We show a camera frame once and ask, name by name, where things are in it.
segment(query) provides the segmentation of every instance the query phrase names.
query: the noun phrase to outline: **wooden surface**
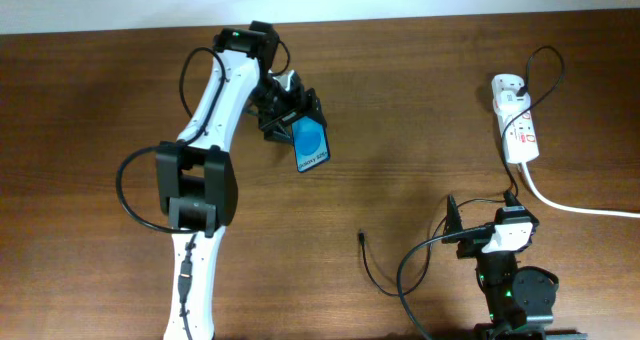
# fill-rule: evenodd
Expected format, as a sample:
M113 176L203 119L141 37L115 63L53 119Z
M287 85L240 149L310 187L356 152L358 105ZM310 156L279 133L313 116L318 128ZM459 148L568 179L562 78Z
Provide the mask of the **wooden surface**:
M365 229L376 276L445 212L444 199L507 186L496 148L491 77L522 74L553 44L564 84L534 113L538 188L561 203L639 211L640 12L601 11L279 25L292 67L323 100L332 160L298 174L292 149L243 117L232 149L238 211L215 279L216 339L378 339L416 331L361 264ZM186 54L218 28L0 38L0 338L159 339L171 296L167 235L134 223L114 175L132 151L186 124L177 80ZM210 60L186 84L197 104ZM557 73L536 59L539 95ZM151 157L125 174L144 216L166 219ZM553 328L593 339L640 337L640 222L553 210L523 190L541 220L519 256L561 279ZM463 208L465 225L495 205ZM415 279L422 262L407 270ZM434 331L488 322L475 262L438 245L410 297Z

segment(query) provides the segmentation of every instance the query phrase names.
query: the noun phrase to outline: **electric cord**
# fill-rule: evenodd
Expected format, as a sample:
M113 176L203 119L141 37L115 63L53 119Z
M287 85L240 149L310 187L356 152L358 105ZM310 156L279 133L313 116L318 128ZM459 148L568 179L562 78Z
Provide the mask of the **electric cord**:
M620 217L628 217L628 218L640 219L640 213L632 213L632 212L626 212L626 211L613 211L613 210L584 209L584 208L577 208L577 207L573 207L573 206L566 206L566 205L557 204L557 203L547 199L542 194L540 194L538 189L533 184L533 180L531 179L531 174L529 173L529 168L527 167L526 163L521 163L520 164L520 169L521 169L522 174L524 175L524 177L525 177L525 179L527 181L527 185L529 185L529 189L531 189L531 192L533 192L533 194L540 201L542 201L543 203L545 203L545 204L547 204L547 205L549 205L549 206L551 206L553 208L556 208L556 209L559 209L559 210L564 210L564 211L576 212L576 213L580 213L580 214L620 216Z
M282 40L278 40L278 44L282 45L284 52L287 53L287 64L284 66L284 69L273 73L272 74L273 76L280 76L284 74L284 72L287 71L287 69L289 68L289 63L291 62L291 53L289 52L289 48L287 47L287 45L285 45L285 43Z
M564 58L562 57L562 55L560 55L560 52L558 50L556 50L556 48L554 48L551 45L541 46L538 49L536 49L531 54L531 56L529 57L529 60L527 60L524 86L522 86L520 88L520 90L518 90L518 93L517 93L516 96L523 96L524 94L526 94L529 91L529 79L530 79L530 73L531 73L531 64L533 63L533 59L535 58L535 56L542 50L549 50L549 51L553 52L558 57L558 60L560 60L560 75L558 76L558 78L557 78L556 82L553 84L553 86L549 90L547 90L546 93L544 93L538 100L533 102L528 108L526 108L524 111L522 111L521 113L516 115L513 119L511 119L511 121L509 121L507 123L507 125L504 127L504 130L502 131L502 136L500 137L500 142L501 142L501 146L500 146L500 150L501 150L500 151L500 155L501 156L500 156L500 158L502 160L502 165L504 166L504 169L507 172L507 175L509 176L509 180L511 181L511 186L510 186L509 189L511 189L511 188L515 189L514 196L516 198L518 197L518 194L519 194L518 183L516 182L516 179L513 176L513 173L511 172L511 169L509 168L509 164L507 163L507 154L506 154L506 152L504 150L504 145L505 145L504 137L507 134L507 130L509 129L511 124L513 124L513 122L516 121L520 116L526 114L528 111L533 110L542 101L544 101L549 95L551 95L551 93L558 87L558 85L562 82L562 80L564 80L564 76L566 74L566 67L565 67L565 63L564 63Z
M483 203L491 203L491 204L500 204L503 203L504 201L502 200L491 200L491 199L471 199L471 200L467 200L464 201L462 203L460 203L457 207L458 209L464 205L470 204L470 203L474 203L474 202L483 202ZM445 216L442 221L440 221L440 223L438 224L438 226L436 227L436 229L433 231L433 235L431 236L432 238L436 236L436 234L438 233L438 231L440 230L440 228L442 227L442 225L444 225L445 221L447 220L447 217ZM373 277L373 274L371 274L371 270L369 269L369 264L367 262L367 253L365 250L365 243L366 243L366 239L365 239L365 234L364 232L361 230L358 232L358 242L360 243L360 248L362 249L362 262L364 264L364 269L367 272L367 276L369 276L369 280L371 280L371 282L373 283L373 285L375 285L378 290L380 290L380 292L386 296L389 297L397 297L398 294L397 293L391 293L386 291L385 289L382 288L382 286L380 285L380 283L378 283L376 281L376 279ZM429 263L431 261L431 247L432 245L429 245L429 247L427 248L427 257L425 259L425 263L424 263L424 267L422 269L422 273L420 274L420 278L418 279L418 281L416 281L415 285L413 285L409 290L406 290L402 293L403 296L407 296L410 293L412 293L414 290L416 290L418 288L418 286L420 286L420 284L422 283L422 280L424 280L425 276L427 275L427 270L429 269Z
M180 264L180 275L178 276L178 294L180 296L180 316L182 317L182 322L184 323L184 331L187 333L187 339L192 340L191 330L189 330L189 321L187 320L187 315L189 312L187 311L187 296L189 295L189 290L191 290L191 273L193 263L191 262L191 251L196 247L194 241L196 240L196 236L198 234L193 234L191 236L191 240L185 245L184 249L186 253L184 255L184 260L182 260L182 264Z
M184 65L182 65L182 72L180 72L180 80L178 82L178 92L180 93L180 101L182 102L182 107L184 107L184 111L186 111L189 119L193 117L191 110L189 109L189 105L187 105L187 101L184 99L184 77L187 74L187 68L189 67L189 63L191 62L191 58L200 51L206 51L211 55L214 54L213 50L208 47L197 47L189 53L187 59L184 61Z
M437 237L432 237L431 239L425 240L425 241L421 242L420 244L416 245L413 249L409 250L407 255L405 255L405 257L402 259L402 262L400 262L400 266L398 266L398 273L396 275L396 286L398 288L398 297L400 298L400 302L402 302L402 306L404 307L404 310L406 311L407 315L409 316L409 319L411 319L411 321L414 323L414 325L418 328L418 331L420 331L420 334L422 334L422 336L425 339L432 340L433 337L431 337L431 335L427 332L427 330L424 328L424 326L422 326L420 321L418 321L418 319L415 317L415 315L411 311L411 308L409 307L409 303L407 303L407 299L405 298L404 294L402 293L402 271L404 270L405 265L407 264L407 262L411 259L411 257L418 250L424 248L425 246L429 246L429 245L431 245L431 244L433 244L435 242L438 242L438 241L441 241L441 240L444 240L444 239L449 239L449 238L452 238L452 237L457 237L457 236L460 236L460 235L465 235L465 234L476 232L476 231L486 231L486 230L487 230L487 226L482 225L482 226L469 228L469 229L466 229L466 230L462 230L462 231L451 233L451 234L447 234L447 235L441 235L441 236L437 236Z
M202 125L200 126L200 128L198 129L198 131L196 132L196 134L189 140L187 141L178 141L179 144L181 144L182 146L186 147L189 146L190 144L192 144L194 141L196 141L202 134L204 134L206 128L207 128L207 124L209 123L209 120L211 119L211 115L213 114L213 109L216 106L216 103L218 102L218 98L220 97L220 93L222 92L222 88L224 87L224 83L226 81L227 78L227 73L224 67L224 63L222 62L222 59L220 59L220 56L218 56L218 54L216 52L214 52L213 50L209 49L209 48L204 48L204 47L200 47L200 48L196 48L194 49L189 56L187 56L187 59L185 60L185 63L183 65L182 68L182 75L180 76L180 96L181 96L181 100L182 100L182 104L185 106L185 110L189 110L189 107L186 106L186 102L184 101L184 96L183 96L183 92L182 92L182 83L184 80L184 74L186 72L186 69L189 65L189 62L191 61L191 58L193 57L193 55L195 55L198 51L205 51L202 49L207 49L206 51L209 52L211 54L213 54L213 57L218 61L218 64L220 64L220 69L221 69L221 73L222 76L220 77L220 86L218 86L218 89L215 92L215 95L213 96L213 101L211 102L211 106L209 107L209 109L207 110L207 115L202 123ZM125 196L124 196L124 191L122 190L122 177L124 174L124 170L126 169L126 167L136 158L138 158L139 156L142 156L144 154L148 154L150 152L155 152L158 151L160 149L162 149L163 145L157 145L157 146L149 146L146 148L142 148L139 150L134 151L133 153L131 153L129 156L127 156L124 161L122 161L122 163L120 164L120 166L118 167L118 171L116 172L116 195L118 196L118 201L120 202L120 205L122 205L122 207L124 208L124 211L126 211L127 214L129 214L129 216L131 216L133 218L133 220L135 220L136 222L138 222L139 224L148 227L149 229L155 230L155 231L160 231L163 233L167 233L167 234L193 234L196 231L195 230L183 230L183 229L172 229L169 227L165 227L165 226L160 226L160 225L156 225L152 222L149 222L145 219L143 219L140 215L138 215L132 208L131 206L129 206L129 203L127 202Z

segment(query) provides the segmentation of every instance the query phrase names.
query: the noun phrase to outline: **card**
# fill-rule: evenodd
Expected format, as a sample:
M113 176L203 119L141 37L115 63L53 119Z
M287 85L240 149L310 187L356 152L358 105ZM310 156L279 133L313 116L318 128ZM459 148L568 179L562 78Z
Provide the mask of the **card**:
M298 171L305 172L329 161L329 141L324 126L303 117L291 125Z

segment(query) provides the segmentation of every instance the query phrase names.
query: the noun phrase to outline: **power strip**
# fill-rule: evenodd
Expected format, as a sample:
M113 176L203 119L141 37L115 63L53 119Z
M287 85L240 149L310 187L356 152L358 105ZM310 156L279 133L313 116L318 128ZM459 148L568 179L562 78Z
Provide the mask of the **power strip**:
M491 81L493 90L493 111L498 116L500 135L504 127L518 114L531 105L531 96L525 93L517 96L518 90L524 85L524 80L517 75L500 74ZM538 139L533 129L531 111L522 114L509 126L504 135L506 147L504 149L507 162L520 164L531 161L540 155Z
M523 87L524 80L517 75L500 74L491 81L493 89L493 110L498 116L498 125L500 126L500 135L504 133L504 128L513 120L514 117L521 114L531 105L531 97L529 93L517 96L518 91ZM612 210L595 210L583 209L572 206L560 205L546 197L544 197L535 187L527 162L537 158L540 155L538 150L538 139L533 129L533 120L531 119L531 111L527 111L518 117L507 129L504 135L504 143L506 147L503 149L507 162L510 164L518 164L518 169L529 185L531 192L543 203L564 211L577 212L581 214L591 215L607 215L621 216L628 218L640 218L640 213L631 213L625 211Z

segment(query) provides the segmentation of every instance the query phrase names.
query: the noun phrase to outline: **white wall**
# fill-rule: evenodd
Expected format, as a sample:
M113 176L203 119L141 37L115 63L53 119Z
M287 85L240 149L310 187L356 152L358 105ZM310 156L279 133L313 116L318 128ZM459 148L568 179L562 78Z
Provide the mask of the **white wall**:
M640 7L640 0L0 0L0 33Z

